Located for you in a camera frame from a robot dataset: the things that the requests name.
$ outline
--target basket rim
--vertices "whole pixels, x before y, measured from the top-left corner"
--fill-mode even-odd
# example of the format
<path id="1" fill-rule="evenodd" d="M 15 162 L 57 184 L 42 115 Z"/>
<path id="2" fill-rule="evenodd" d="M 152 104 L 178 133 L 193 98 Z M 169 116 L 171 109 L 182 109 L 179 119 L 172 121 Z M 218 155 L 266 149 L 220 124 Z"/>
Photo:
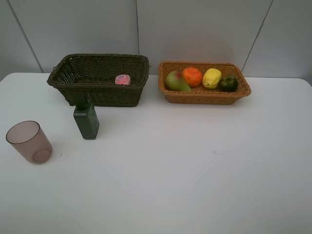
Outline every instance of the basket rim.
<path id="1" fill-rule="evenodd" d="M 215 91 L 215 92 L 182 92 L 182 91 L 170 91 L 167 90 L 164 82 L 163 82 L 163 65 L 164 64 L 189 64 L 189 65 L 194 65 L 194 64 L 200 64 L 200 65 L 225 65 L 225 66 L 231 66 L 233 67 L 238 73 L 240 78 L 243 81 L 243 85 L 247 88 L 247 91 L 245 92 L 220 92 L 220 91 Z M 249 84 L 247 83 L 245 77 L 243 76 L 243 74 L 241 73 L 240 69 L 235 66 L 232 63 L 224 63 L 224 62 L 188 62 L 188 61 L 163 61 L 160 63 L 159 65 L 159 71 L 158 71 L 158 86 L 160 91 L 165 94 L 165 95 L 170 95 L 170 96 L 176 96 L 176 97 L 190 97 L 190 96 L 198 96 L 198 95 L 202 95 L 202 96 L 219 96 L 220 98 L 243 98 L 246 96 L 249 96 L 251 94 L 251 89 Z"/>
<path id="2" fill-rule="evenodd" d="M 144 74 L 144 78 L 142 80 L 140 80 L 139 83 L 137 84 L 129 84 L 129 85 L 120 85 L 120 84 L 96 84 L 96 83 L 92 83 L 92 84 L 86 84 L 86 83 L 62 83 L 62 82 L 57 82 L 54 81 L 53 78 L 55 77 L 55 75 L 59 72 L 61 66 L 70 58 L 73 57 L 128 57 L 128 58 L 141 58 L 144 62 L 145 62 L 145 74 Z M 47 83 L 55 88 L 65 88 L 68 86 L 75 86 L 77 88 L 90 88 L 90 87 L 94 87 L 94 88 L 114 88 L 114 89 L 128 89 L 128 90 L 137 90 L 137 89 L 141 89 L 144 87 L 148 76 L 149 76 L 149 60 L 146 56 L 143 55 L 129 55 L 129 54 L 69 54 L 66 55 L 61 62 L 58 63 L 58 65 L 56 67 L 53 68 L 53 71 L 51 72 L 51 74 L 49 75 L 49 78 L 47 80 Z"/>

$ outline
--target translucent cup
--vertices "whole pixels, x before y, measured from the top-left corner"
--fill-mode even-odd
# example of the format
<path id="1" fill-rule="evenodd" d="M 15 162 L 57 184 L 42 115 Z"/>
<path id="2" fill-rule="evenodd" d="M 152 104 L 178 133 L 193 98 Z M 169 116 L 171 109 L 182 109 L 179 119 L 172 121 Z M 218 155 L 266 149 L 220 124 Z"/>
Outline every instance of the translucent cup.
<path id="1" fill-rule="evenodd" d="M 35 121 L 14 125 L 6 134 L 6 140 L 29 162 L 44 163 L 52 154 L 52 146 Z"/>

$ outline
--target pink package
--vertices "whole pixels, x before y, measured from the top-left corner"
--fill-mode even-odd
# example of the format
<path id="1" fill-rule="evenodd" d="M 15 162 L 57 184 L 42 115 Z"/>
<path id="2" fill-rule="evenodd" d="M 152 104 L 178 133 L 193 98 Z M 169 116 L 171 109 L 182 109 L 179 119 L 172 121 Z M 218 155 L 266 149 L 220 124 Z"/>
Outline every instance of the pink package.
<path id="1" fill-rule="evenodd" d="M 129 75 L 119 75 L 116 76 L 115 78 L 115 84 L 130 84 L 131 83 L 131 79 Z"/>

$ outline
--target wicker basket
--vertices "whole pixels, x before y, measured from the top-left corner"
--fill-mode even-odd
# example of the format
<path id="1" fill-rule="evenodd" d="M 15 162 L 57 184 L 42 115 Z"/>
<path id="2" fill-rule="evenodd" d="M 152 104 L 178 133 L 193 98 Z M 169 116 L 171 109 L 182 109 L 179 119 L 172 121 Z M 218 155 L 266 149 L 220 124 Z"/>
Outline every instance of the wicker basket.
<path id="1" fill-rule="evenodd" d="M 115 77 L 127 74 L 130 85 L 115 84 Z M 68 55 L 50 74 L 48 84 L 58 89 L 72 106 L 73 95 L 83 93 L 95 106 L 137 106 L 149 74 L 144 56 L 117 54 Z"/>
<path id="2" fill-rule="evenodd" d="M 238 79 L 238 89 L 233 93 L 221 92 L 217 89 L 209 90 L 201 84 L 192 89 L 192 92 L 169 91 L 165 87 L 166 76 L 172 71 L 183 72 L 185 68 L 195 67 L 204 75 L 210 68 L 216 68 L 222 73 L 222 77 L 235 75 Z M 162 62 L 159 66 L 159 89 L 165 95 L 166 99 L 172 103 L 188 104 L 218 104 L 230 105 L 242 97 L 251 93 L 250 87 L 243 77 L 239 68 L 230 63 L 203 63 L 203 62 Z"/>

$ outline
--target green bottle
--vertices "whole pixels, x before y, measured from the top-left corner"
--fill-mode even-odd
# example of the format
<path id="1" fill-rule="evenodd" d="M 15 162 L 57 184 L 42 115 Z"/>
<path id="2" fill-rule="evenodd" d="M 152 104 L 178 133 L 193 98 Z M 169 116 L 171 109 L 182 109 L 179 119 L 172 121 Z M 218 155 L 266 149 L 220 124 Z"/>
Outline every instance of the green bottle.
<path id="1" fill-rule="evenodd" d="M 87 99 L 84 94 L 74 95 L 74 118 L 81 132 L 81 135 L 86 140 L 93 140 L 98 134 L 98 117 L 94 109 L 91 99 Z"/>

